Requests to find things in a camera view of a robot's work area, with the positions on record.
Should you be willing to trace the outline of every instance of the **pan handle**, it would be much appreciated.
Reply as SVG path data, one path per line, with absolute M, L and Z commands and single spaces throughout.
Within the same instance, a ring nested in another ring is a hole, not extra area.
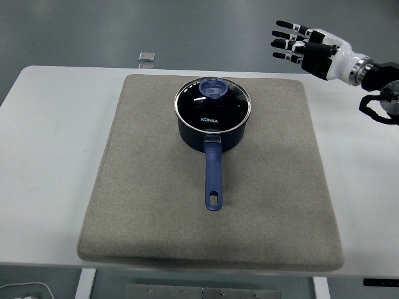
M 223 205 L 222 194 L 222 143 L 218 135 L 206 135 L 204 139 L 206 159 L 205 206 L 218 211 Z

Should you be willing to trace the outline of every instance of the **pot lid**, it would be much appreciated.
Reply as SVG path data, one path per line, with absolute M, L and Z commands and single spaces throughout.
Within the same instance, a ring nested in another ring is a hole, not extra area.
M 183 86 L 175 98 L 178 118 L 205 133 L 231 131 L 245 123 L 251 101 L 238 84 L 221 78 L 199 78 Z

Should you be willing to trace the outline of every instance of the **white table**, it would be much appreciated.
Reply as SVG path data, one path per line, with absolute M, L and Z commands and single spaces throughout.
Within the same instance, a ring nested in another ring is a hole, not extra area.
M 360 87 L 305 74 L 24 69 L 0 107 L 0 263 L 131 267 L 86 262 L 76 253 L 122 84 L 129 74 L 303 82 L 345 264 L 329 273 L 265 274 L 399 277 L 399 127 L 379 124 L 358 111 L 360 99 L 367 94 Z M 282 107 L 289 108 L 288 99 Z

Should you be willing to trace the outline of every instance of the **handle hole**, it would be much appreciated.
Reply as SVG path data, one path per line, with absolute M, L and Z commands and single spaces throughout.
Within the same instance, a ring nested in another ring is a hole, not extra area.
M 219 204 L 219 197 L 217 191 L 211 191 L 210 193 L 211 206 L 217 206 Z

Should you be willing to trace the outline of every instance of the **robot finger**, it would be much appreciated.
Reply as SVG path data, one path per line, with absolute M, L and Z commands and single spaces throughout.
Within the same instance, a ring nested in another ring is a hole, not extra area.
M 275 39 L 271 43 L 272 47 L 296 52 L 296 48 L 304 47 L 304 42 L 293 42 L 287 39 Z
M 303 37 L 303 36 L 297 36 L 295 34 L 288 34 L 288 33 L 280 32 L 280 31 L 272 31 L 272 35 L 274 35 L 276 37 L 280 37 L 282 39 L 291 40 L 292 42 L 295 42 L 297 40 L 299 40 L 299 41 L 305 40 L 305 37 Z
M 312 54 L 331 57 L 337 53 L 337 47 L 334 45 L 324 45 L 315 42 L 296 41 L 292 42 L 286 39 L 275 39 L 271 45 L 275 48 L 289 50 L 297 54 Z
M 307 36 L 307 37 L 309 37 L 313 32 L 313 29 L 310 29 L 306 26 L 289 23 L 286 21 L 277 21 L 276 24 L 283 28 L 292 29 L 293 31 L 303 34 L 304 36 Z
M 295 64 L 302 64 L 303 56 L 301 55 L 292 55 L 292 54 L 283 54 L 283 53 L 273 53 L 273 57 L 280 58 L 284 60 L 289 60 Z

